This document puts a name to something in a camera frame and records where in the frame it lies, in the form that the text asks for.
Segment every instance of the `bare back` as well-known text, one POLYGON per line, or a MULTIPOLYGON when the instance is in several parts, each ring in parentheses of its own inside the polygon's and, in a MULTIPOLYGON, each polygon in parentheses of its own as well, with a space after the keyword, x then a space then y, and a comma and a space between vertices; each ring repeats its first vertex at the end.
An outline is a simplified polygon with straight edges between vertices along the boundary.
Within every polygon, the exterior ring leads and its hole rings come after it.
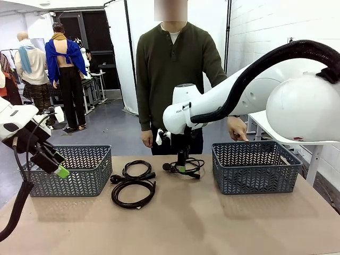
MULTIPOLYGON (((66 54, 67 52, 67 40, 53 40, 55 50, 58 53, 66 54)), ((66 57, 57 56, 58 66, 59 67, 69 67, 74 66, 74 64, 67 64, 66 57)))

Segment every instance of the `man's hand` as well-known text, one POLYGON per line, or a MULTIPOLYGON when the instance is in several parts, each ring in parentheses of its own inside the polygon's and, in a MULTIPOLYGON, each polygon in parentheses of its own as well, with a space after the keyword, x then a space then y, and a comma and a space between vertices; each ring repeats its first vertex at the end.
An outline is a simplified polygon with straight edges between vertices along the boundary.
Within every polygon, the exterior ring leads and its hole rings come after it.
POLYGON ((154 136, 152 135, 152 131, 142 131, 142 141, 144 145, 148 148, 152 148, 152 143, 154 141, 154 136))
POLYGON ((246 135, 247 125, 240 118, 229 116, 227 123, 230 137, 234 141, 249 141, 246 135))

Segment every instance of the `person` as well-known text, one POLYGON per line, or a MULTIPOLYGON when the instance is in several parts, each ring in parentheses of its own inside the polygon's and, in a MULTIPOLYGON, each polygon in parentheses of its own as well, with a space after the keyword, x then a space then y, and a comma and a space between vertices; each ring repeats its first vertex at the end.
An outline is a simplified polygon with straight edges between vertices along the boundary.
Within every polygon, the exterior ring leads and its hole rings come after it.
POLYGON ((90 72, 91 73, 100 73, 98 62, 92 57, 92 53, 89 49, 86 49, 86 56, 90 62, 90 72))
POLYGON ((54 23, 53 31, 52 39, 45 45, 49 80, 55 89, 59 81, 69 124, 65 131, 70 133, 83 130, 86 128, 86 120, 81 77, 87 75, 85 62, 78 44, 65 37, 61 23, 54 23))
MULTIPOLYGON (((44 109, 51 107, 47 87, 48 78, 45 73, 46 55, 31 43, 26 32, 18 33, 17 38, 20 47, 14 57, 16 71, 27 86, 34 105, 39 110, 38 114, 42 114, 44 109)), ((46 124, 53 127, 55 120, 49 118, 46 124)))
MULTIPOLYGON (((137 101, 141 139, 153 155, 177 154, 181 139, 156 144, 158 129, 165 129, 163 112, 172 104, 177 85, 195 84, 204 93, 203 72, 214 87, 227 79, 216 45, 208 32, 186 21, 187 0, 155 0, 163 22, 142 35, 137 46, 137 101)), ((234 140, 247 140, 247 126, 238 117, 228 118, 234 140)), ((202 154, 203 134, 198 130, 190 154, 202 154)))

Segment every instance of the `brick wall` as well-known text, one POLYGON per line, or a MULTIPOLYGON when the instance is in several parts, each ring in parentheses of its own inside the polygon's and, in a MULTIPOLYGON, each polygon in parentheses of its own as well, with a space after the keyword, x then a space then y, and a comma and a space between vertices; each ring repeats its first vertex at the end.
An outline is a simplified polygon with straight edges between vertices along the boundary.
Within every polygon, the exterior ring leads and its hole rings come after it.
MULTIPOLYGON (((315 40, 340 52, 339 10, 338 0, 233 0, 228 76, 289 37, 315 40)), ((340 190, 340 145, 324 147, 318 170, 340 190)))

